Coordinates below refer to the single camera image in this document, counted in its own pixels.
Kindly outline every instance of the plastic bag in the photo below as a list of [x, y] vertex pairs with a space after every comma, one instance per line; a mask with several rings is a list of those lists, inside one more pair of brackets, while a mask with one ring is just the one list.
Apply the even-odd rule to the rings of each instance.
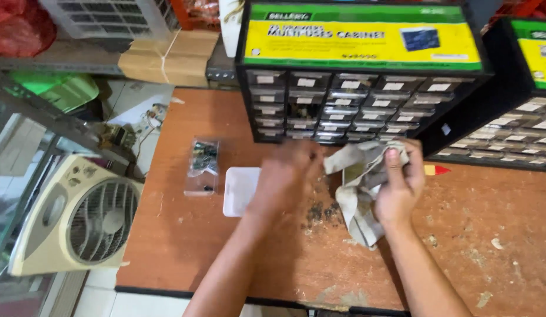
[[37, 0], [0, 1], [0, 56], [32, 57], [55, 38], [56, 26]]

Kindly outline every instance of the cardboard box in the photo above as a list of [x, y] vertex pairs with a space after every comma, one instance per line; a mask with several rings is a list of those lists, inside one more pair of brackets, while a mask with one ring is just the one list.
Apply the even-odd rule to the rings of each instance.
[[206, 62], [212, 55], [218, 33], [195, 30], [175, 34], [176, 39], [169, 42], [133, 41], [130, 49], [120, 56], [118, 66], [128, 78], [207, 87]]

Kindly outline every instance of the green plastic basket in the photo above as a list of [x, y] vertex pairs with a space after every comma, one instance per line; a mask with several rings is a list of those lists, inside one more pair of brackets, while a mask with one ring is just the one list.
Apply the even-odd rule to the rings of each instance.
[[67, 113], [99, 95], [91, 76], [78, 73], [10, 72], [10, 78]]

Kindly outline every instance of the cloth rag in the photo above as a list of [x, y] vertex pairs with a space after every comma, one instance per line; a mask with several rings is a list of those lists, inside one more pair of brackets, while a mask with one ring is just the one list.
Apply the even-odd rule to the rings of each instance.
[[335, 191], [335, 200], [342, 210], [347, 231], [365, 247], [372, 247], [384, 235], [382, 225], [373, 216], [372, 202], [377, 198], [381, 185], [388, 181], [384, 153], [389, 148], [398, 150], [402, 166], [409, 162], [400, 141], [348, 144], [324, 159], [326, 174], [346, 169], [344, 176], [353, 177], [349, 181], [344, 179], [345, 183]]

